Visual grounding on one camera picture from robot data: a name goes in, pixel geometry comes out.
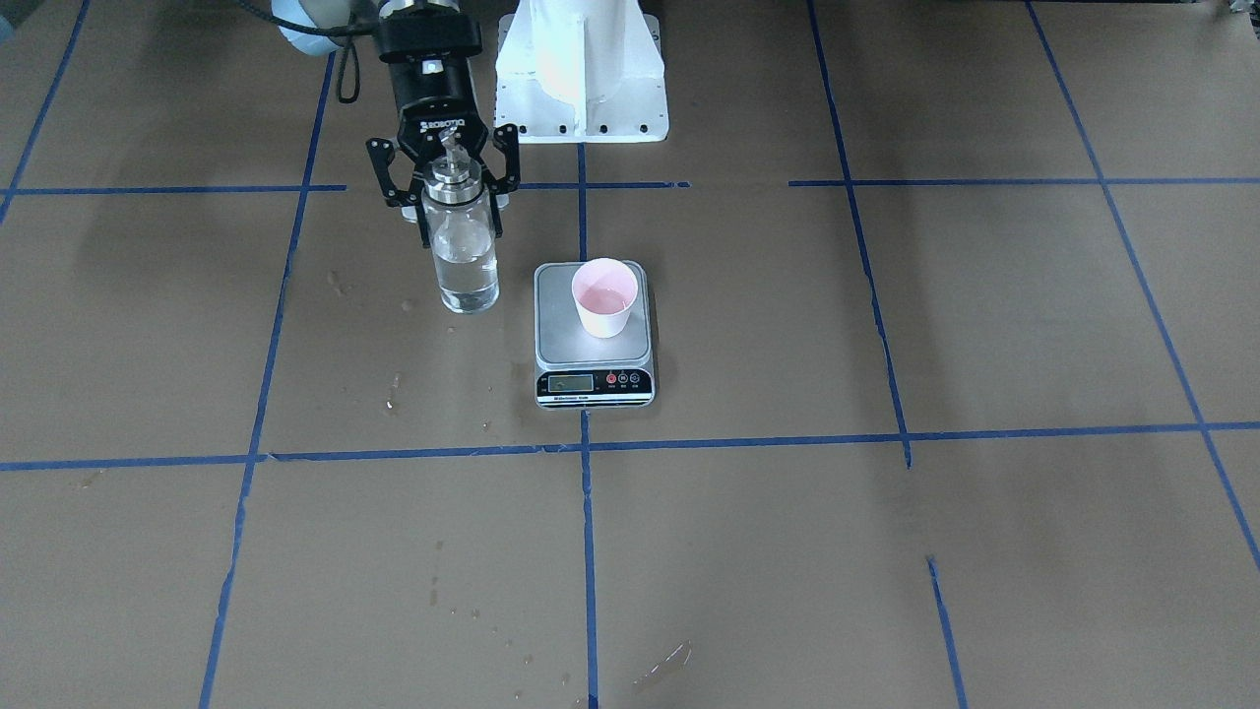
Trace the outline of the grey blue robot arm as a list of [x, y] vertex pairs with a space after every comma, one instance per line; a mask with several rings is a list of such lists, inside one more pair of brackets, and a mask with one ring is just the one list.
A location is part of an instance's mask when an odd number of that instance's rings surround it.
[[519, 128], [489, 127], [478, 111], [470, 62], [484, 49], [478, 19], [456, 1], [272, 1], [239, 8], [272, 26], [301, 52], [341, 52], [358, 63], [357, 37], [372, 37], [391, 69], [398, 113], [396, 139], [365, 141], [382, 196], [391, 208], [421, 210], [425, 171], [445, 152], [440, 136], [467, 152], [472, 179], [489, 193], [491, 232], [501, 235], [500, 208], [520, 186]]

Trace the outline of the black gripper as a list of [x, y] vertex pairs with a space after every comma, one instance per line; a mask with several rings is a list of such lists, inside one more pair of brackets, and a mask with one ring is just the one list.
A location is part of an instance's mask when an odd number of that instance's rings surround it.
[[[391, 72], [398, 113], [397, 145], [365, 140], [372, 171], [386, 205], [410, 224], [420, 224], [422, 166], [442, 152], [440, 133], [454, 128], [461, 149], [480, 156], [489, 145], [501, 157], [501, 174], [483, 161], [491, 233], [503, 235], [500, 198], [520, 188], [520, 126], [504, 123], [489, 133], [478, 111], [470, 59], [484, 49], [478, 19], [456, 1], [383, 1], [378, 6], [378, 57]], [[410, 162], [407, 180], [396, 180], [394, 162]]]

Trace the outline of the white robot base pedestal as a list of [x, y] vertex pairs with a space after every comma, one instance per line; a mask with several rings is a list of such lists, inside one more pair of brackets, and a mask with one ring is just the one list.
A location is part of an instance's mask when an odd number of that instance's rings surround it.
[[638, 1], [520, 1], [498, 21], [496, 125], [523, 144], [656, 144], [670, 130], [662, 24]]

